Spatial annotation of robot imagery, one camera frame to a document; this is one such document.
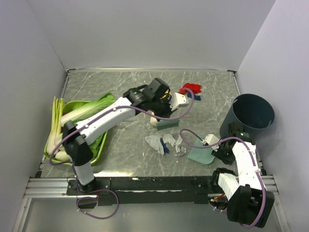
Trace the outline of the dark blue paper scrap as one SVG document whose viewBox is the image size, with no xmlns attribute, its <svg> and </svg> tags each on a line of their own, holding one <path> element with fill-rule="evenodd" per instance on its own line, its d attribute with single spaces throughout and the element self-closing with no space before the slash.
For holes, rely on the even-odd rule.
<svg viewBox="0 0 309 232">
<path fill-rule="evenodd" d="M 192 94 L 190 92 L 187 92 L 187 97 L 188 98 L 192 98 Z M 194 100 L 195 101 L 200 101 L 201 100 L 201 96 L 200 95 L 194 95 Z"/>
</svg>

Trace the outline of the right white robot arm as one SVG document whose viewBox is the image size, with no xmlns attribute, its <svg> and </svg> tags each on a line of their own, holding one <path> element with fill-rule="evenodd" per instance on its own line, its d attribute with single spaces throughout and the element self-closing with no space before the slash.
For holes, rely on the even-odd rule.
<svg viewBox="0 0 309 232">
<path fill-rule="evenodd" d="M 229 123 L 227 132 L 227 137 L 220 140 L 212 155 L 224 164 L 235 162 L 238 171 L 217 168 L 212 175 L 211 187 L 215 192 L 224 192 L 229 221 L 246 228 L 263 228 L 275 198 L 262 181 L 254 136 L 238 122 Z"/>
</svg>

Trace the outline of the teal hand brush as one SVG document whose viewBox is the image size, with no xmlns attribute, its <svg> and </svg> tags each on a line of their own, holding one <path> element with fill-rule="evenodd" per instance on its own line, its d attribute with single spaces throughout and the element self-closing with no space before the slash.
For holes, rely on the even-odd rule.
<svg viewBox="0 0 309 232">
<path fill-rule="evenodd" d="M 178 119 L 176 120 L 160 120 L 157 123 L 157 130 L 164 130 L 164 129 L 169 129 L 169 128 L 174 128 L 179 126 L 180 121 Z"/>
</svg>

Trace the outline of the grey paper scrap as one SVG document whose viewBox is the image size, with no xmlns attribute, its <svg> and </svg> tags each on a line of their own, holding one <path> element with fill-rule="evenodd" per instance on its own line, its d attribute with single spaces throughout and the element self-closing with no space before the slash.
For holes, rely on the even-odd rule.
<svg viewBox="0 0 309 232">
<path fill-rule="evenodd" d="M 145 137 L 145 141 L 149 144 L 149 146 L 163 156 L 165 152 L 160 139 L 160 134 L 153 134 Z"/>
</svg>

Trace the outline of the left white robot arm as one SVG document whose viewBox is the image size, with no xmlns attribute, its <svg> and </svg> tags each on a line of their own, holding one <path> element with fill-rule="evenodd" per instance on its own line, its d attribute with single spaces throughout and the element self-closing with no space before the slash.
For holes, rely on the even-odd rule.
<svg viewBox="0 0 309 232">
<path fill-rule="evenodd" d="M 169 86 L 155 78 L 149 85 L 130 88 L 112 105 L 78 123 L 64 124 L 63 146 L 73 164 L 78 189 L 84 194 L 95 190 L 90 149 L 100 135 L 118 123 L 136 116 L 140 111 L 151 111 L 155 116 L 169 118 L 183 100 L 177 93 L 169 93 Z"/>
</svg>

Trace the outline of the teal dustpan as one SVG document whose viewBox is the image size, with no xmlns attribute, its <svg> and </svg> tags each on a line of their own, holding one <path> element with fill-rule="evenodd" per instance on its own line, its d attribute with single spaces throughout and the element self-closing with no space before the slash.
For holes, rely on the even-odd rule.
<svg viewBox="0 0 309 232">
<path fill-rule="evenodd" d="M 212 155 L 212 151 L 212 148 L 199 149 L 192 147 L 187 157 L 193 161 L 210 165 L 215 159 L 215 156 Z"/>
</svg>

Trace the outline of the red paper scrap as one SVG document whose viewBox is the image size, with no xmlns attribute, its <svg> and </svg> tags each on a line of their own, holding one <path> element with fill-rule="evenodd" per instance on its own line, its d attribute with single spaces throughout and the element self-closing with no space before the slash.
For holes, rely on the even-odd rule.
<svg viewBox="0 0 309 232">
<path fill-rule="evenodd" d="M 186 83 L 183 85 L 182 88 L 179 89 L 179 93 L 185 94 L 186 93 L 185 88 L 190 89 L 194 94 L 198 94 L 202 92 L 201 85 L 194 84 L 194 83 Z"/>
</svg>

